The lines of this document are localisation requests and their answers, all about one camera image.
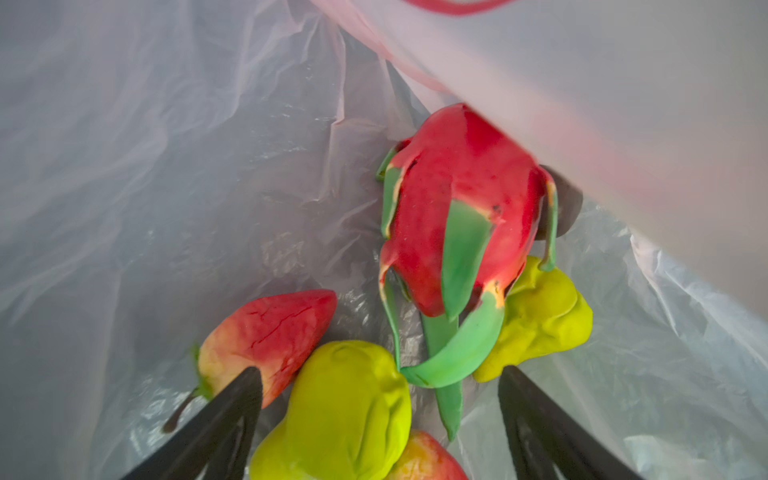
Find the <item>pink printed plastic bag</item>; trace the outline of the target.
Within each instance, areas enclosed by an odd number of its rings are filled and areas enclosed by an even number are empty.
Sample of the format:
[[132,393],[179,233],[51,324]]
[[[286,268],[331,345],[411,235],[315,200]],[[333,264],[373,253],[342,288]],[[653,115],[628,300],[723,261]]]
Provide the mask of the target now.
[[[427,114],[309,1],[3,2],[2,477],[123,477],[256,298],[390,347],[375,171]],[[525,374],[647,479],[765,478],[766,322],[592,200],[558,265],[594,330]]]

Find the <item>green yellow starfruit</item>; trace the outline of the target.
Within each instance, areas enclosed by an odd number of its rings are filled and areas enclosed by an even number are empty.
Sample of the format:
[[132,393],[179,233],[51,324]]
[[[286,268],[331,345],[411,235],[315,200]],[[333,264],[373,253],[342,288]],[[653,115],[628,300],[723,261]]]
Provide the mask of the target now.
[[505,367],[574,349],[593,331],[594,312],[572,280],[560,269],[539,269],[529,256],[505,301],[499,337],[473,372],[478,383],[498,378]]

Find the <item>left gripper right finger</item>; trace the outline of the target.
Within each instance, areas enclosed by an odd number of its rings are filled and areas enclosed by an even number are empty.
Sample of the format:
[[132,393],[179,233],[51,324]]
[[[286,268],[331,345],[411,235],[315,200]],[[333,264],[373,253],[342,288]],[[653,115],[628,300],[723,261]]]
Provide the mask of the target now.
[[519,479],[637,479],[518,367],[503,369],[498,398]]

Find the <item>red mango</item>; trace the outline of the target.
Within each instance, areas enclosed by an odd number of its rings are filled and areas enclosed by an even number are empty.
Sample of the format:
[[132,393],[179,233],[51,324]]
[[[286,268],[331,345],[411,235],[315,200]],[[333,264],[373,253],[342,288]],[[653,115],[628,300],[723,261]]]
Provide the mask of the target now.
[[387,480],[468,480],[457,460],[431,435],[413,430]]

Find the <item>dark purple plum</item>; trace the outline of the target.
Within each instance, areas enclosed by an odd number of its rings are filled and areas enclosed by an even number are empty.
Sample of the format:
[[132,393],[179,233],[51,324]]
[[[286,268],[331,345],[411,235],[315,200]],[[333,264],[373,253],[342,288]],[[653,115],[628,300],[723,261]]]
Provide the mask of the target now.
[[[564,236],[573,227],[576,219],[581,212],[583,204],[583,193],[568,179],[564,178],[559,172],[547,165],[542,165],[553,178],[558,192],[558,228],[557,237]],[[541,214],[535,239],[544,241],[546,239],[546,230],[548,224],[548,205],[547,200],[543,199],[541,203]]]

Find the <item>pink dragon fruit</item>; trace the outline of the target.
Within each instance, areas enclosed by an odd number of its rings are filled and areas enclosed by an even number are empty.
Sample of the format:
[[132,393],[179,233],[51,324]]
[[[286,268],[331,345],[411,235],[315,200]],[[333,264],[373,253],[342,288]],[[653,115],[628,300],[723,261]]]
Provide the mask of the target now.
[[392,330],[395,274],[421,315],[427,359],[402,372],[435,392],[450,438],[460,430],[462,383],[489,356],[505,300],[537,238],[543,271],[556,264],[556,182],[527,151],[457,103],[428,117],[383,160],[379,294]]

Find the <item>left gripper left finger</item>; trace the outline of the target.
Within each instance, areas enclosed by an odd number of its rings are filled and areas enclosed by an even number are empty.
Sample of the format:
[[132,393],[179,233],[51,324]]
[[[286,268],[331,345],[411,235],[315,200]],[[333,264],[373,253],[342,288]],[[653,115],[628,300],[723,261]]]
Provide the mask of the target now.
[[244,369],[127,479],[242,479],[262,406],[262,381]]

